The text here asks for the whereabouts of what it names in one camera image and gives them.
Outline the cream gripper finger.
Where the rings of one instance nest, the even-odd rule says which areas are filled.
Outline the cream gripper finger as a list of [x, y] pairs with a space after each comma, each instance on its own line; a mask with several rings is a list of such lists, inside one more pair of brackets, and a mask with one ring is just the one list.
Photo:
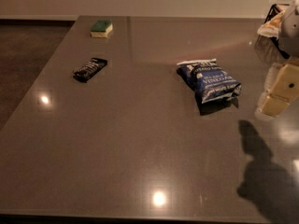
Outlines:
[[273, 63], [268, 70], [265, 82], [264, 82], [264, 89], [266, 91], [270, 91], [277, 76], [278, 72], [281, 69], [282, 65], [280, 63]]
[[261, 96], [261, 112], [270, 117], [279, 116], [299, 97], [299, 66], [282, 64], [270, 91]]

